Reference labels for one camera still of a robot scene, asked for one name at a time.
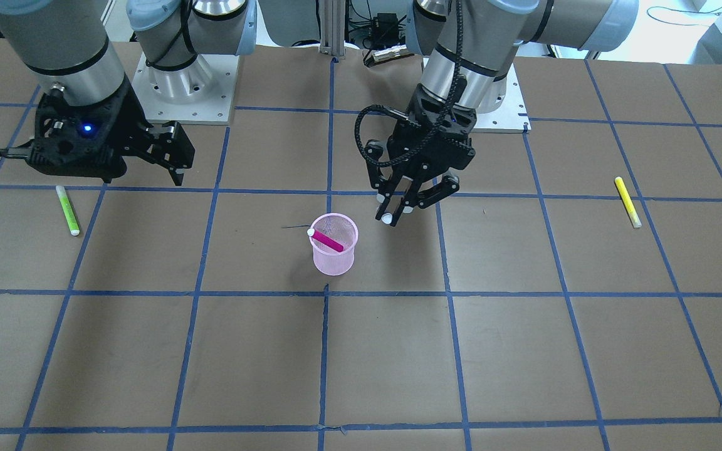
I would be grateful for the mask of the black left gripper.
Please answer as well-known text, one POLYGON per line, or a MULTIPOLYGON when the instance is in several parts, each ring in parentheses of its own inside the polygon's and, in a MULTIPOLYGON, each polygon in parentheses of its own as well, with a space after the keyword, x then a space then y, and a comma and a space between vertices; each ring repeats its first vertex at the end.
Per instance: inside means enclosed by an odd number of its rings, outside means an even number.
POLYGON ((370 187, 377 191, 379 203, 375 219, 384 225, 395 227, 404 214, 426 209, 459 190, 459 177, 444 173, 465 169, 475 157, 470 134, 478 116, 475 110, 457 105, 443 115, 444 106, 444 100, 418 85, 405 112, 384 105, 364 109, 365 114, 381 113, 396 120, 385 143, 386 162, 381 162, 383 150, 375 148, 373 140, 364 146, 370 187), (420 190, 423 182, 442 174, 437 184, 420 190))

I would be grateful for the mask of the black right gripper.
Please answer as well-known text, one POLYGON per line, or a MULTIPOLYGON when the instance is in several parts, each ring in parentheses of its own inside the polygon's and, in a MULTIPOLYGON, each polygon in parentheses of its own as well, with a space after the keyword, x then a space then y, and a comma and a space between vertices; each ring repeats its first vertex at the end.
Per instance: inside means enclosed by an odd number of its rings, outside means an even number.
POLYGON ((49 176, 123 177, 124 157, 138 157, 168 171, 175 186, 193 166, 195 148, 180 122, 152 126, 128 81, 106 99, 72 106, 71 92, 58 83, 43 94, 35 115, 26 163, 49 176))

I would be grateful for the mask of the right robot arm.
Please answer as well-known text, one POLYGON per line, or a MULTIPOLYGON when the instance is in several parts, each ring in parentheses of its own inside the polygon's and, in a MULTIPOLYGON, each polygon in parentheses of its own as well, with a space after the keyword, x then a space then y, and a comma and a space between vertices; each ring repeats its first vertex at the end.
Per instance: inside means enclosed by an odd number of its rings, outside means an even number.
POLYGON ((194 123, 229 119, 235 77, 224 60, 257 43, 255 1, 129 1, 144 55, 130 78, 88 1, 0 1, 0 32, 38 79, 34 136, 0 148, 48 176, 123 177, 137 157, 183 183, 195 148, 173 108, 194 123))

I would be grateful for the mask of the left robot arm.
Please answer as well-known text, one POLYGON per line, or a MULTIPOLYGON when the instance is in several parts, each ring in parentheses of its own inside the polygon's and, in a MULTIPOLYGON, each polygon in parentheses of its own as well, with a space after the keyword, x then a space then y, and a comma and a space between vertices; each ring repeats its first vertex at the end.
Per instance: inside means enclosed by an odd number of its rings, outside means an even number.
POLYGON ((518 49, 541 43, 608 52, 634 27, 636 1, 414 1, 407 49, 429 59, 405 111, 366 106, 353 139, 377 192, 375 218, 396 226, 459 190, 476 155, 478 114, 498 95, 518 49))

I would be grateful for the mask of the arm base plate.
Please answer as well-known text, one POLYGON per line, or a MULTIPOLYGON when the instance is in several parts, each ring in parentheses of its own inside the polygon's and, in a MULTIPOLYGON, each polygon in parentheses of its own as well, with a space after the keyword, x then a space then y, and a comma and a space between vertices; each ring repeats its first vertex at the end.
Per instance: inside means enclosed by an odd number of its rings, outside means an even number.
MULTIPOLYGON (((454 63, 443 55, 423 57, 423 74, 419 81, 427 92, 446 100, 452 84, 454 63)), ((475 132, 516 132, 530 130, 516 68, 512 64, 501 78, 460 68, 466 85, 459 90, 459 106, 473 106, 476 111, 475 132)))
POLYGON ((229 125, 233 114, 240 57, 198 55, 191 66, 161 71, 141 55, 132 86, 151 123, 229 125))

